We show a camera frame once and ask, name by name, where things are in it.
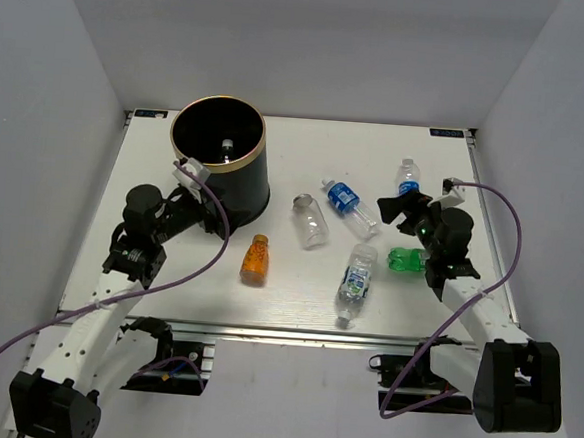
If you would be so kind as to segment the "small blue label water bottle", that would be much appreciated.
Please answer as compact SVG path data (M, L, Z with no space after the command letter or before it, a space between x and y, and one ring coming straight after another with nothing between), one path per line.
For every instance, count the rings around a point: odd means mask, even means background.
M400 196L420 188L420 169L412 158L404 158L397 172L397 192Z

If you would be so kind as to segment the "green plastic bottle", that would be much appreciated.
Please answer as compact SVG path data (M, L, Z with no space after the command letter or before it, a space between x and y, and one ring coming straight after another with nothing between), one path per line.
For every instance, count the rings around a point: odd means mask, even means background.
M429 255L424 249L394 247L390 250L386 262L388 268L397 273L422 273L426 269Z

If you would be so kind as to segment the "white green label water bottle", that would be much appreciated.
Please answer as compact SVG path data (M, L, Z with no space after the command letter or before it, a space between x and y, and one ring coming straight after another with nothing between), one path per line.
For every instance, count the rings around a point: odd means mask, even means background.
M348 329L367 300L378 251L367 244L353 247L336 294L336 325Z

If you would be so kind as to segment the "clear jar with metal lid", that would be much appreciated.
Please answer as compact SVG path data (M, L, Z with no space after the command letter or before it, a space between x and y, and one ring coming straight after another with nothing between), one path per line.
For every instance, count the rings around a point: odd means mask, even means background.
M310 194L299 194L292 203L292 220L301 247L314 250L326 245L329 230L317 200Z

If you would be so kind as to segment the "orange plastic bottle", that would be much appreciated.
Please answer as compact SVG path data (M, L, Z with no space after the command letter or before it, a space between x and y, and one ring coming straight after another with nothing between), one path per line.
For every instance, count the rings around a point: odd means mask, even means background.
M269 242L266 235L255 235L240 267L240 279L245 285L261 287L269 269Z

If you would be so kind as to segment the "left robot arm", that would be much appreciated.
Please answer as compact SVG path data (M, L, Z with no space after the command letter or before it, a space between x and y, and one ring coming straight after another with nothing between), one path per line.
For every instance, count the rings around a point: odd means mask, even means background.
M165 242L211 217L199 193L184 186L169 196L149 184L127 193L87 311L37 368L19 371L10 384L18 438L93 438L114 392L145 372L191 361L174 355L167 322L126 318L151 292Z

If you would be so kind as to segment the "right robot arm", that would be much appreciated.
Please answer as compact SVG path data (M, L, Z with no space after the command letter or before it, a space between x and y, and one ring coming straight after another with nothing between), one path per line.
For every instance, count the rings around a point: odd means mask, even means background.
M562 422L558 350L529 337L484 289L468 258L474 223L462 201L453 191L432 199L415 190L377 201L385 224L402 217L399 231L420 240L429 255L427 285L452 310L447 321L462 324L475 345L468 351L438 329L403 370L413 368L427 388L447 381L471 401L486 432L555 433Z

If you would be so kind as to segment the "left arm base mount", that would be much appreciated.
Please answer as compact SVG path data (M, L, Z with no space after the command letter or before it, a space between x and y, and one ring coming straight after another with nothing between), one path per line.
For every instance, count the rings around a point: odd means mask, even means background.
M201 396L213 367L215 345L206 341L185 340L171 331L167 322L140 318L120 328L117 340L135 329L146 332L155 343L153 358L140 367L139 374L122 387L125 391Z

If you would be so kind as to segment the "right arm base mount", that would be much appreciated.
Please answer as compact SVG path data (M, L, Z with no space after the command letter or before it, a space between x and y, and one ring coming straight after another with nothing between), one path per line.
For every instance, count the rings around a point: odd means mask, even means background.
M379 378L378 411L382 418L421 412L471 416L471 390L480 362L479 351L452 337L437 339L412 368L409 354L376 354L368 368Z

